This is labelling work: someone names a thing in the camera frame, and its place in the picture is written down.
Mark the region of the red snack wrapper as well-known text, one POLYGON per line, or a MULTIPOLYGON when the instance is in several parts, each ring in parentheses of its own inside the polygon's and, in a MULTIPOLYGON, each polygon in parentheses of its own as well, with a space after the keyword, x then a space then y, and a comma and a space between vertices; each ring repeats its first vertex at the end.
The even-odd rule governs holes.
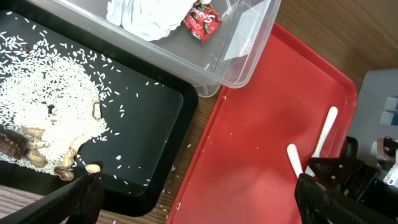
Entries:
POLYGON ((200 1, 193 4, 183 21, 190 33, 203 44, 223 23, 211 3, 202 4, 200 1))

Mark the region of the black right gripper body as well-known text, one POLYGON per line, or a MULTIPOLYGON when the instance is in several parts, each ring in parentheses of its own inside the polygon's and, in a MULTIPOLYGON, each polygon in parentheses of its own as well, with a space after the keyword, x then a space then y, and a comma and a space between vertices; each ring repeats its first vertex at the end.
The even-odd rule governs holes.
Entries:
POLYGON ((377 166, 356 158, 358 146, 355 138, 347 137, 340 157, 310 159, 312 175, 358 203, 396 218, 397 180, 390 179, 390 171, 397 173, 397 141, 387 136, 377 140, 377 166))

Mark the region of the white plastic spoon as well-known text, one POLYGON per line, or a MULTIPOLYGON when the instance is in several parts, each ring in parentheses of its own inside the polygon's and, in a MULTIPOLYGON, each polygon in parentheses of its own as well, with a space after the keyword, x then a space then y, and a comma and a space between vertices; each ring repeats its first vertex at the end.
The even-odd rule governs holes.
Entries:
POLYGON ((325 122, 324 125, 322 127, 321 133, 320 133, 320 137, 318 139, 315 151, 313 152, 311 158, 319 158, 320 157, 320 152, 322 150, 322 147, 326 141, 326 138, 335 122, 335 119, 337 117, 338 114, 338 108, 335 106, 332 106, 329 111, 328 114, 325 118, 325 122))

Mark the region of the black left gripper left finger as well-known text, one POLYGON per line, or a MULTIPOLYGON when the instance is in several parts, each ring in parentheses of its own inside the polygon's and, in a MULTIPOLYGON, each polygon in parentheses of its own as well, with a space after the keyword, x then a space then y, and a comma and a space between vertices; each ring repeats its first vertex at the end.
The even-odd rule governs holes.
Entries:
POLYGON ((86 174, 40 200, 4 217, 1 224, 96 223, 104 187, 96 174, 86 174))

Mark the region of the rice and food leftovers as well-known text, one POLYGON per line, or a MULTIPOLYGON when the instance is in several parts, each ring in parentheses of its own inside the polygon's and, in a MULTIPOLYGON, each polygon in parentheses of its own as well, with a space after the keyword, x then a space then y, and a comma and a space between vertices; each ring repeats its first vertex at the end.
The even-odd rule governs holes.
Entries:
POLYGON ((102 109, 112 91, 103 72, 90 70, 99 60, 112 65, 83 49, 63 55, 46 37, 29 44, 1 30, 2 161, 65 182, 78 170, 100 175, 101 166, 80 152, 109 133, 102 109))

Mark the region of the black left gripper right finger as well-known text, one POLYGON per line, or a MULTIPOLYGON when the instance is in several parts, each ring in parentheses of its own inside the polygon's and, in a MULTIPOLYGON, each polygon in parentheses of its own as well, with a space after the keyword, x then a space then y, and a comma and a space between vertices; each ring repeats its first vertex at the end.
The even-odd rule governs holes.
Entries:
POLYGON ((301 221, 306 224, 397 223, 397 220, 350 199, 307 174, 298 177, 295 201, 301 221))

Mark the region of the white plastic fork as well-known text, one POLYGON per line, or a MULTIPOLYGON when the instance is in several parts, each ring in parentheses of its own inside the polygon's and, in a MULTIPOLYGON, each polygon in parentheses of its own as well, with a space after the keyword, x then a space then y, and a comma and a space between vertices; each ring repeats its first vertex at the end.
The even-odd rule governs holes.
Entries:
POLYGON ((298 150, 295 144, 291 143, 287 146, 287 155, 290 164, 295 172, 295 175, 298 178, 299 175, 303 173, 303 169, 299 158, 298 150))

